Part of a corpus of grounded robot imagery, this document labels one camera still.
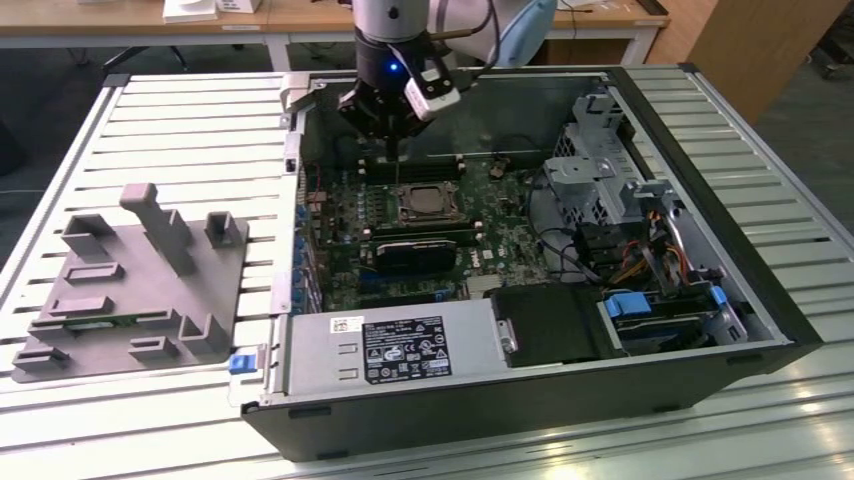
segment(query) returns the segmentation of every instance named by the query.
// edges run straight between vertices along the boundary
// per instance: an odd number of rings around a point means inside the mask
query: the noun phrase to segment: floor
[[[181,47],[193,73],[269,71],[266,50],[246,45]],[[0,265],[37,205],[85,118],[102,80],[100,65],[118,49],[0,50],[0,118],[29,152],[25,165],[0,177]],[[352,68],[347,45],[292,47],[296,69]],[[152,48],[116,72],[180,73],[169,50]],[[854,230],[854,74],[822,80],[803,65],[756,130],[850,230]]]

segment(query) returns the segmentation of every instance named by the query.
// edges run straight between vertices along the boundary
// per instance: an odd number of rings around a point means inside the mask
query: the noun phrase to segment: cpu socket
[[[449,183],[404,185],[397,189],[397,220],[405,225],[435,225],[455,223],[464,219],[456,208]]]

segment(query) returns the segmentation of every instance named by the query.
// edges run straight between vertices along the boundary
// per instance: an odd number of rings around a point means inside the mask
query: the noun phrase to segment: power supply label
[[[451,375],[441,317],[364,323],[364,378],[371,385]]]

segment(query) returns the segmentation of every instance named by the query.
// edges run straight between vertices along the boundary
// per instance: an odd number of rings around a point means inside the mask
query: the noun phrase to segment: blue tab
[[[608,311],[608,316],[611,318],[619,317],[619,305],[616,304],[616,300],[613,300],[613,298],[608,298],[604,301],[604,309]]]
[[[641,292],[615,293],[611,295],[611,298],[608,298],[604,306],[608,309],[611,318],[621,315],[639,315],[652,311],[649,302],[645,300],[645,295],[643,295]]]
[[[228,373],[238,375],[241,373],[257,372],[254,367],[256,355],[232,355],[228,360]]]
[[[715,300],[717,305],[725,305],[725,292],[720,287],[711,287],[711,298]]]
[[[449,288],[443,288],[441,290],[436,290],[436,293],[433,293],[433,301],[444,302],[449,296],[451,296]]]

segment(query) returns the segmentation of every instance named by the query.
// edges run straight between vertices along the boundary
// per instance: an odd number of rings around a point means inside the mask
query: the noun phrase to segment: barcode
[[[335,317],[329,319],[329,331],[332,333],[360,332],[364,317]]]

